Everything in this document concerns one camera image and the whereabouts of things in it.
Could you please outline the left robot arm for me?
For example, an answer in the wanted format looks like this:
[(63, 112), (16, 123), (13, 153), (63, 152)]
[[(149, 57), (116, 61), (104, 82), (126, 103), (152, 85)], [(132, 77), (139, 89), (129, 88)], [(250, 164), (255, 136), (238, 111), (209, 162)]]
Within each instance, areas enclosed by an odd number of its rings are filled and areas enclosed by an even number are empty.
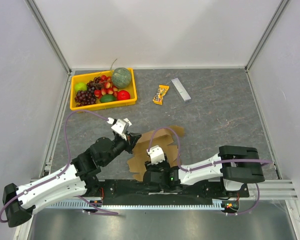
[(94, 197), (100, 191), (97, 174), (122, 152), (131, 154), (140, 133), (114, 134), (114, 139), (100, 137), (86, 151), (70, 160), (59, 170), (28, 184), (10, 183), (3, 190), (0, 222), (10, 228), (29, 221), (45, 207), (67, 198)]

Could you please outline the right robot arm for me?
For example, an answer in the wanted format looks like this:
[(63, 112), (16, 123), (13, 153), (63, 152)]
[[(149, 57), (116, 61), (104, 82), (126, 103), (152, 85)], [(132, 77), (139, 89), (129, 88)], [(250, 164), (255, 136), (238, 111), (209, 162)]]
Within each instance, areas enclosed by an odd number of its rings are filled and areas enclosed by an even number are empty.
[(256, 148), (224, 145), (212, 157), (189, 165), (170, 166), (168, 158), (159, 146), (147, 152), (143, 183), (166, 194), (195, 195), (209, 190), (205, 183), (220, 180), (216, 185), (218, 198), (234, 198), (244, 185), (265, 181), (262, 166), (266, 161), (259, 158)]

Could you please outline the cardboard box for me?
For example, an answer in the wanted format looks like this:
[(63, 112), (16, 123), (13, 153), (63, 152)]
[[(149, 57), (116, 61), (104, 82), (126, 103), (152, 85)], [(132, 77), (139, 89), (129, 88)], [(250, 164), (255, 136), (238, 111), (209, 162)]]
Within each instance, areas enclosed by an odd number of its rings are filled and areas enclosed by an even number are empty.
[(143, 133), (141, 138), (133, 149), (133, 157), (127, 161), (130, 172), (133, 173), (133, 178), (139, 182), (143, 182), (143, 176), (146, 172), (145, 162), (150, 161), (147, 154), (149, 147), (156, 145), (160, 146), (165, 154), (165, 161), (171, 167), (177, 166), (178, 147), (174, 144), (173, 136), (178, 137), (185, 135), (185, 129), (181, 126), (171, 125), (169, 129), (159, 129), (157, 132), (149, 131)]

